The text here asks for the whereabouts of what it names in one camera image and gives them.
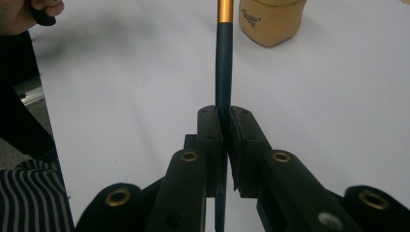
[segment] black handle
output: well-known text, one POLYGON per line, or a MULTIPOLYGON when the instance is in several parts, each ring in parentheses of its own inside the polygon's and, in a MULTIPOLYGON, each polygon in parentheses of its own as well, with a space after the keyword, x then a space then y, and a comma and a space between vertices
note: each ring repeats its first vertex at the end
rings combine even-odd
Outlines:
POLYGON ((45 10, 36 10, 31 8, 31 13, 33 14, 34 19, 39 25, 42 26, 52 26, 55 24, 56 20, 54 16, 48 16, 45 13, 45 10))

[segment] person's arm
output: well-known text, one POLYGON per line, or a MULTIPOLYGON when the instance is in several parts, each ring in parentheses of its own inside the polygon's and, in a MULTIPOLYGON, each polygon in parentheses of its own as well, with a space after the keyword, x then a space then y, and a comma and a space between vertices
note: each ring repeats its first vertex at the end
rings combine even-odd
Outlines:
POLYGON ((0 0, 0 37, 23 33, 36 25, 30 7, 49 16, 63 12, 62 0, 0 0))

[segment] gold band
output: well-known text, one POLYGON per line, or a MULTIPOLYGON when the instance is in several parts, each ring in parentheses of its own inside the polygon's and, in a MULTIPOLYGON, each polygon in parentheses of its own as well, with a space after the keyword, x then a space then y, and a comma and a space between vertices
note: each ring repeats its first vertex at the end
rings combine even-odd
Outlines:
POLYGON ((233 22, 233 0, 218 1, 218 23, 233 22))

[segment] white surface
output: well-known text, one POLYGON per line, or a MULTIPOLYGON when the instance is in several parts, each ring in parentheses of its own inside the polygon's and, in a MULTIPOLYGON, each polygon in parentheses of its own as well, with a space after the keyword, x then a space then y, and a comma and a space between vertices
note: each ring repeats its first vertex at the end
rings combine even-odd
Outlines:
MULTIPOLYGON (((217 1, 71 0, 57 21, 31 35, 77 221, 101 189, 155 182, 196 133, 214 104, 217 1)), ((298 34, 264 48, 235 20, 232 104, 326 188, 369 185, 410 207, 409 22, 398 0, 309 0, 298 34)), ((237 192, 226 218, 262 231, 237 192)))

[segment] striped fabric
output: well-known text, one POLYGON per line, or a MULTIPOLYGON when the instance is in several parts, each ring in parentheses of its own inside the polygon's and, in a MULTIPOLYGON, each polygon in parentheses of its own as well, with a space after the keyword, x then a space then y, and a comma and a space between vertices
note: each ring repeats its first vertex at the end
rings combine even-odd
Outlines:
POLYGON ((57 165, 28 160, 0 171, 0 231, 74 231, 57 165))

